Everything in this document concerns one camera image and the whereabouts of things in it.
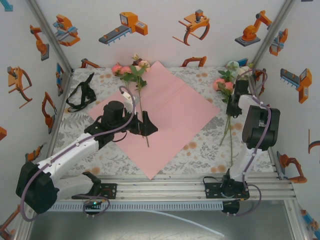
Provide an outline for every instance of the floral tablecloth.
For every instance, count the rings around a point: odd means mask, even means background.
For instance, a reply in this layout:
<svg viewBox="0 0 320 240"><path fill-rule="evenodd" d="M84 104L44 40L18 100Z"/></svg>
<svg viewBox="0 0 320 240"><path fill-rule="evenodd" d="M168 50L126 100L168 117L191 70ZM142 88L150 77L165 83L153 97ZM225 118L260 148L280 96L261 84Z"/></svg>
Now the floral tablecloth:
<svg viewBox="0 0 320 240"><path fill-rule="evenodd" d="M210 103L220 108L216 115L192 141L190 141L158 174L207 174L225 173L231 166L230 135L228 134L222 145L225 123L227 120L226 104L222 102L222 95L213 90L213 81L220 74L223 67L170 67L169 71L184 80L193 89L203 95ZM70 92L84 82L91 73L94 76L90 87L94 90L97 100L85 109L70 113L66 104L59 132L54 146L54 153L65 148L80 136L84 129L94 120L87 111L118 91L122 81L112 75L110 68L79 68L74 71ZM70 102L79 104L81 90L70 98ZM245 123L245 116L231 118L231 134L233 146L233 162L241 150L241 132ZM254 164L254 172L273 172L268 153L264 153ZM84 158L72 167L67 175L76 176L84 171L91 171L95 175L143 175L143 172L123 153L113 142L108 143L98 152Z"/></svg>

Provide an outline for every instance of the white wall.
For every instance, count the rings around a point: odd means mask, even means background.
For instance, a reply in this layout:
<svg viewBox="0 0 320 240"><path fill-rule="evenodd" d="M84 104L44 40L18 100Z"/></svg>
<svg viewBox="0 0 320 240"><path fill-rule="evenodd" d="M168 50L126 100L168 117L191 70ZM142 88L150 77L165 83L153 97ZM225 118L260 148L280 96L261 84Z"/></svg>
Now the white wall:
<svg viewBox="0 0 320 240"><path fill-rule="evenodd" d="M102 67L116 62L131 64L134 53L166 67L181 66L190 57L207 56L205 66L222 66L230 60L252 60L267 34L267 26L261 25L258 37L262 40L243 47L235 38L242 36L244 28L253 25L256 14L262 10L272 21L283 0L37 0L47 21L52 24L61 14L78 28L81 40L73 46L61 46L73 68L79 68L81 59L87 58ZM178 21L194 14L198 9L210 18L210 30L201 41L189 36L190 46L175 40L183 39L186 27ZM99 38L121 25L121 12L133 12L148 25L148 35L129 34L110 46Z"/></svg>
<svg viewBox="0 0 320 240"><path fill-rule="evenodd" d="M44 142L48 144L42 149L43 159L47 154L51 135L42 114L42 101L45 91L49 93L59 110L62 95L58 97L56 85L56 64L59 62L53 48L49 50L49 59L41 61L36 47L36 38L30 33L30 25L39 27L27 3L10 0L12 12L5 12L0 6L0 126L7 130L7 136L0 141L0 224L17 208L20 198L16 196L16 187L25 154L31 153ZM47 38L40 33L44 43ZM8 87L7 67L21 67L29 75L32 87L25 91L31 102L19 109L25 100ZM22 83L27 86L23 77ZM53 115L53 109L46 106L47 113Z"/></svg>
<svg viewBox="0 0 320 240"><path fill-rule="evenodd" d="M311 130L311 142L320 140L320 25L317 19L319 9L320 1L297 1L280 29L288 28L284 49L278 56L267 52L259 64L259 67L266 68L268 73L262 100L281 112L275 150L296 158L302 165L308 181L304 184L294 184L294 190L301 206L318 222L320 147L312 148L308 154L308 129ZM309 97L303 104L298 102L298 92L295 88L280 80L281 68L298 76L305 68L311 71L312 85L309 87ZM297 175L294 166L286 169L287 177Z"/></svg>

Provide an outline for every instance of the gray floor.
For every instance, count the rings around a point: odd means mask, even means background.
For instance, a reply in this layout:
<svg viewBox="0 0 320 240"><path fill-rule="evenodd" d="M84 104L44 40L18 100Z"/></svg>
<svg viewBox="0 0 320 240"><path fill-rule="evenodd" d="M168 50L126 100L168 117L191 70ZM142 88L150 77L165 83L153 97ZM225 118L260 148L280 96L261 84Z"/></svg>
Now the gray floor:
<svg viewBox="0 0 320 240"><path fill-rule="evenodd" d="M241 212L257 202L241 203ZM220 211L169 211L199 226L150 212L107 212L96 219L83 213L47 212L34 222L30 240L291 240L281 201L263 201L253 213L227 218Z"/></svg>

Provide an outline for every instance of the white cable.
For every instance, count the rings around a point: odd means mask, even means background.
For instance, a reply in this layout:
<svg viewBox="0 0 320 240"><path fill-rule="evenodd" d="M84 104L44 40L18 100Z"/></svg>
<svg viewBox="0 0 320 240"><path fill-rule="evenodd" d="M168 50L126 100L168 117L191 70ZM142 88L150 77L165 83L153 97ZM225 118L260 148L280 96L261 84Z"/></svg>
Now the white cable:
<svg viewBox="0 0 320 240"><path fill-rule="evenodd" d="M179 219L179 220L181 220L181 221L184 221L184 222L187 222L187 223L189 223L189 224L193 224L193 225L196 225L196 226L198 226L198 227L200 227L200 228L203 228L203 229L205 229L205 230L208 230L208 231L211 232L211 233L214 233L214 234L217 234L217 235L219 235L219 236L225 237L225 235L222 234L221 232L215 231L215 230L213 230L213 229L211 229L211 228L208 228L208 227L203 226L203 225L201 225L201 224L199 224L199 223L196 223L196 222L194 222L194 221L191 221L191 220L188 220L188 219L179 217L179 216L175 216L175 215L172 215L172 214L169 214L169 213L165 213L165 212L162 212L162 211L143 210L143 212L153 213L153 214L160 214L160 215L165 215L165 216L170 217L170 218Z"/></svg>

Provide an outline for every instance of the pink paper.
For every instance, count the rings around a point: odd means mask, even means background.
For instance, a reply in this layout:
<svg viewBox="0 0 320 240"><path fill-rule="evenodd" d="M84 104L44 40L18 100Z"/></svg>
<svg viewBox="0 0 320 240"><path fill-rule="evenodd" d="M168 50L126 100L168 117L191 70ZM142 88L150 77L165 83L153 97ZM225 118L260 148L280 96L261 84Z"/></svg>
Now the pink paper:
<svg viewBox="0 0 320 240"><path fill-rule="evenodd" d="M172 75L159 61L143 74L143 79L147 86L141 91L142 109L148 112L151 122L159 130L148 136L150 147L146 138L129 132L124 140L116 144L152 179L220 110L183 80ZM130 90L138 95L134 89L136 87L131 83ZM96 119L112 100L123 102L124 98L117 91L89 110L88 114ZM123 133L116 134L114 139L122 136Z"/></svg>

